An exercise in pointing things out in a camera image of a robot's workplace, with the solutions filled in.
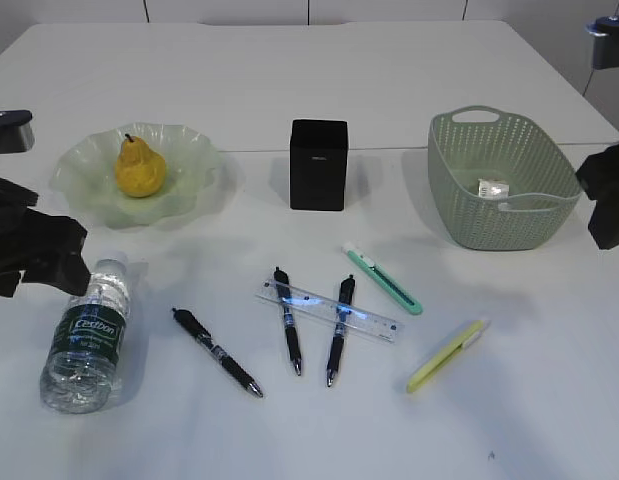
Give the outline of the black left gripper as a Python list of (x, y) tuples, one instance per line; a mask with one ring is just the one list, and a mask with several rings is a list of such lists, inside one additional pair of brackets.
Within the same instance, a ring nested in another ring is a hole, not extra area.
[(40, 284), (83, 296), (91, 273), (82, 259), (87, 230), (68, 216), (36, 211), (38, 195), (0, 178), (0, 296)]

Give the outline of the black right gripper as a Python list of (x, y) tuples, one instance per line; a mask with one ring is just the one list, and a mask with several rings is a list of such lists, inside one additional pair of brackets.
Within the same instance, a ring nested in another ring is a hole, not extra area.
[(596, 203), (588, 230), (601, 250), (619, 245), (619, 143), (589, 155), (576, 171), (587, 197)]

